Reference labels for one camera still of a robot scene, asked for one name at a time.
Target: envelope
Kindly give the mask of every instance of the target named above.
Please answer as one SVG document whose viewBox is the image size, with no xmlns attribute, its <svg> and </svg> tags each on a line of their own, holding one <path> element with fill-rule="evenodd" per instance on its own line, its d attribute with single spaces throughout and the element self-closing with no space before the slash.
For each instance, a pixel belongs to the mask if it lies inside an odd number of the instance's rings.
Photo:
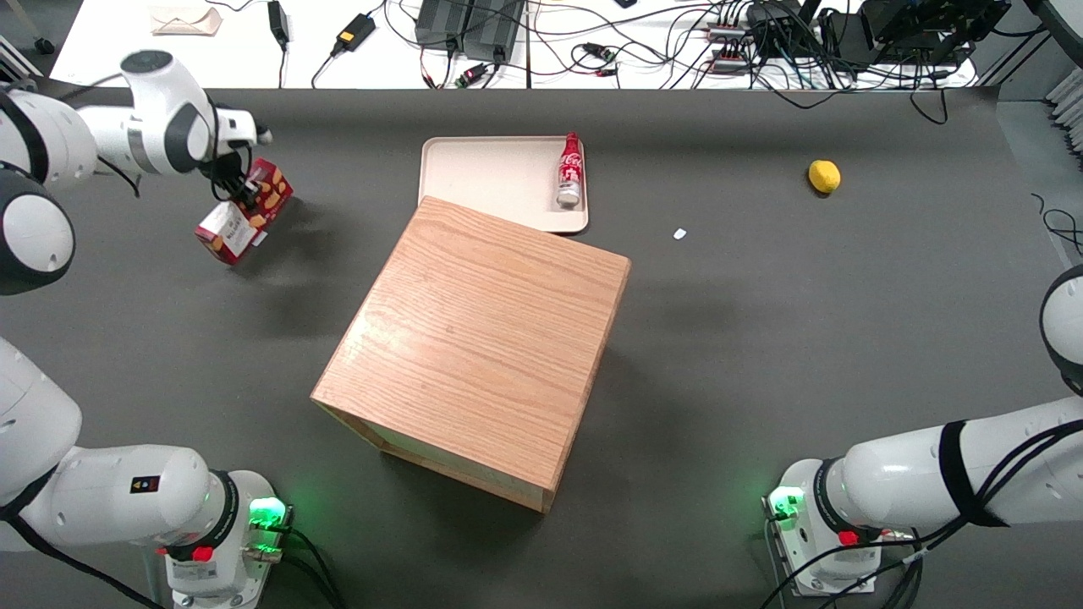
<svg viewBox="0 0 1083 609">
<path fill-rule="evenodd" d="M 218 10 L 203 7 L 147 7 L 154 36 L 214 36 L 222 25 Z"/>
</svg>

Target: black strap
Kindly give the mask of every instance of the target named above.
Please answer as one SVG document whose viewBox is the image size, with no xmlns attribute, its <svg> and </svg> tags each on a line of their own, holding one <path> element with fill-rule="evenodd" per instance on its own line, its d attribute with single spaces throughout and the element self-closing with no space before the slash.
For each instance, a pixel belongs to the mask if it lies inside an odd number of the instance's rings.
<svg viewBox="0 0 1083 609">
<path fill-rule="evenodd" d="M 955 420 L 944 425 L 940 431 L 940 477 L 948 488 L 951 501 L 960 515 L 971 524 L 979 527 L 1007 527 L 1007 523 L 992 514 L 978 501 L 970 485 L 970 476 L 963 463 L 963 448 L 960 437 L 966 420 Z"/>
<path fill-rule="evenodd" d="M 38 131 L 30 117 L 23 113 L 23 109 L 15 104 L 15 101 L 11 99 L 6 91 L 2 90 L 0 90 L 0 109 L 8 115 L 11 124 L 15 126 L 18 134 L 23 137 L 23 142 L 26 144 L 26 152 L 30 155 L 30 167 L 28 169 L 30 176 L 39 184 L 44 184 L 45 178 L 49 177 L 49 150 L 45 147 L 44 139 L 41 138 L 41 132 Z"/>
<path fill-rule="evenodd" d="M 45 488 L 54 471 L 56 471 L 55 465 L 44 476 L 30 482 L 11 503 L 0 507 L 0 522 L 12 522 L 15 520 L 18 517 L 18 513 L 23 511 L 26 506 L 30 505 L 38 497 L 38 493 L 41 492 L 41 489 Z"/>
</svg>

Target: red cardboard box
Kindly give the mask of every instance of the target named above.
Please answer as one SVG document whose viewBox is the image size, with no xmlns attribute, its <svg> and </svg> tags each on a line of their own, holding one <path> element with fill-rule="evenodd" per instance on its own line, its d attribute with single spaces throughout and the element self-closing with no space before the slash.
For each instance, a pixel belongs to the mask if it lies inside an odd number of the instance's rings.
<svg viewBox="0 0 1083 609">
<path fill-rule="evenodd" d="M 195 230 L 211 255 L 231 265 L 263 241 L 268 226 L 293 194 L 282 170 L 265 158 L 252 161 L 245 187 L 251 204 L 224 200 Z"/>
</svg>

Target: power adapter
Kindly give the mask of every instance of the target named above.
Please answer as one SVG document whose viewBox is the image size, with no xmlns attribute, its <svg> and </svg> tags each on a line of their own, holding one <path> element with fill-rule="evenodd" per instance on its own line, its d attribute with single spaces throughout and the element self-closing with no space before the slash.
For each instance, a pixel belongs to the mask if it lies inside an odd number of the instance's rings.
<svg viewBox="0 0 1083 609">
<path fill-rule="evenodd" d="M 331 56 L 341 55 L 345 51 L 356 51 L 357 47 L 365 41 L 373 31 L 376 30 L 376 22 L 373 17 L 357 13 L 350 25 L 345 26 L 335 39 L 335 47 L 331 49 Z"/>
<path fill-rule="evenodd" d="M 286 21 L 286 11 L 282 10 L 282 3 L 278 0 L 268 2 L 268 20 L 271 23 L 271 34 L 274 35 L 278 47 L 285 53 L 286 47 L 289 46 L 289 24 Z"/>
</svg>

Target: white tray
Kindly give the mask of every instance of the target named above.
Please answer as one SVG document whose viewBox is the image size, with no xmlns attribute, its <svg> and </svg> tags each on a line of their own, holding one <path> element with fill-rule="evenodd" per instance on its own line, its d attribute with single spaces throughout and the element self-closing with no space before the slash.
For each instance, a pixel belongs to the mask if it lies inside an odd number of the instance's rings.
<svg viewBox="0 0 1083 609">
<path fill-rule="evenodd" d="M 421 147 L 417 200 L 434 196 L 548 233 L 587 228 L 586 158 L 583 200 L 557 203 L 557 169 L 564 135 L 433 138 Z"/>
</svg>

